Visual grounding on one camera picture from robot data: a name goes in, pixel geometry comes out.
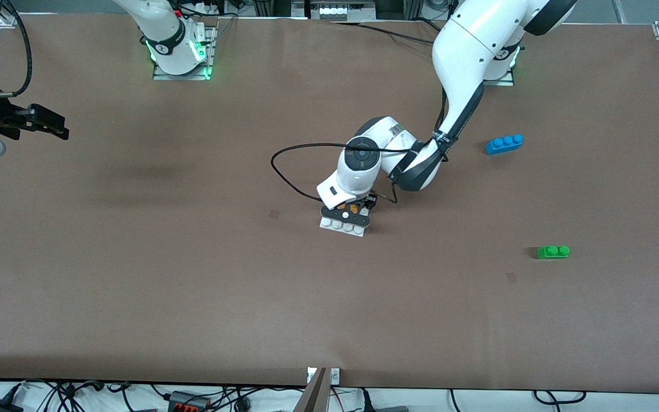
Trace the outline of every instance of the brown table surface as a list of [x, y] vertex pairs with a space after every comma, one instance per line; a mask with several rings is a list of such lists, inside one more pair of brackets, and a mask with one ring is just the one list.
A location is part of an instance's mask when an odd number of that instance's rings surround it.
[[[0, 377], [659, 392], [659, 41], [528, 37], [436, 180], [364, 238], [269, 167], [393, 115], [426, 139], [431, 48], [317, 21], [234, 21], [213, 79], [152, 81], [123, 15], [27, 16], [24, 133], [0, 158]], [[422, 23], [387, 28], [432, 38]], [[0, 86], [23, 78], [0, 33]], [[523, 133], [517, 152], [487, 140]], [[307, 191], [337, 149], [277, 163]], [[379, 189], [388, 190], [385, 179]], [[571, 257], [533, 258], [566, 244]]]

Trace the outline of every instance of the white floor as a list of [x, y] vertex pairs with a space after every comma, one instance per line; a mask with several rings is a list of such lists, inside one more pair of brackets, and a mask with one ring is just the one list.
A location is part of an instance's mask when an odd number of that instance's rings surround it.
[[[15, 382], [0, 382], [0, 399], [7, 394]], [[217, 386], [168, 386], [157, 385], [157, 389], [164, 392], [175, 390], [186, 391], [192, 394], [206, 394], [220, 391]], [[23, 407], [25, 412], [35, 412], [42, 400], [47, 396], [50, 388], [44, 383], [28, 383], [22, 386], [15, 397], [15, 405]], [[340, 394], [343, 410], [361, 409], [363, 407], [363, 394], [357, 389], [342, 388], [348, 391]], [[442, 389], [368, 389], [375, 409], [382, 407], [405, 406], [410, 412], [454, 411], [450, 393]], [[539, 404], [530, 391], [470, 391], [455, 390], [455, 397], [461, 412], [550, 412], [555, 411], [552, 406]], [[573, 399], [579, 394], [570, 392], [555, 392], [557, 398]], [[126, 391], [128, 401], [134, 410], [167, 411], [168, 404], [154, 393], [148, 385], [133, 385]], [[251, 411], [277, 412], [279, 410], [293, 410], [301, 394], [298, 391], [271, 391], [263, 390], [251, 395]], [[543, 399], [546, 394], [539, 394]], [[76, 394], [78, 401], [85, 412], [128, 412], [120, 393], [110, 393], [106, 389], [96, 392], [93, 389], [84, 389]], [[52, 412], [58, 410], [59, 402], [50, 404]], [[588, 393], [586, 399], [575, 405], [562, 405], [562, 412], [646, 412], [659, 411], [659, 395], [656, 394], [613, 394]], [[220, 409], [231, 412], [230, 407]], [[329, 412], [341, 412], [334, 397], [329, 402]]]

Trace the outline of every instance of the green lego brick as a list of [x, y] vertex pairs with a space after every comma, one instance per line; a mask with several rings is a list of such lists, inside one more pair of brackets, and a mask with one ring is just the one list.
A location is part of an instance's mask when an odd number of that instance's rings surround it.
[[538, 258], [539, 259], [565, 259], [568, 258], [569, 250], [568, 246], [561, 245], [550, 245], [550, 246], [541, 246], [538, 248]]

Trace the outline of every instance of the blue lego brick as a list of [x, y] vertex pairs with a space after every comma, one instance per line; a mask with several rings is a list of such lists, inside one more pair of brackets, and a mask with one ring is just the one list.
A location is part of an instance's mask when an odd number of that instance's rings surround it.
[[488, 155], [497, 155], [504, 152], [509, 152], [520, 148], [523, 145], [523, 136], [516, 134], [515, 136], [505, 136], [493, 138], [485, 149], [487, 150]]

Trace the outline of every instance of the lego brick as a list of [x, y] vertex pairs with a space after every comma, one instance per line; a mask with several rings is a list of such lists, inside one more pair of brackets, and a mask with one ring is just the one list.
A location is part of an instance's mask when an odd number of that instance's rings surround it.
[[570, 250], [568, 246], [561, 245], [548, 245], [541, 246], [538, 248], [538, 258], [539, 259], [565, 259], [568, 258]]
[[487, 143], [487, 146], [485, 146], [485, 150], [487, 151], [488, 155], [497, 155], [500, 153], [509, 152], [511, 150], [520, 148], [522, 144], [523, 144], [523, 135], [516, 134], [513, 136], [493, 138], [491, 141]]
[[346, 233], [348, 235], [363, 237], [366, 234], [366, 228], [351, 223], [343, 223], [337, 219], [330, 219], [322, 216], [319, 222], [322, 229], [334, 230], [335, 232]]

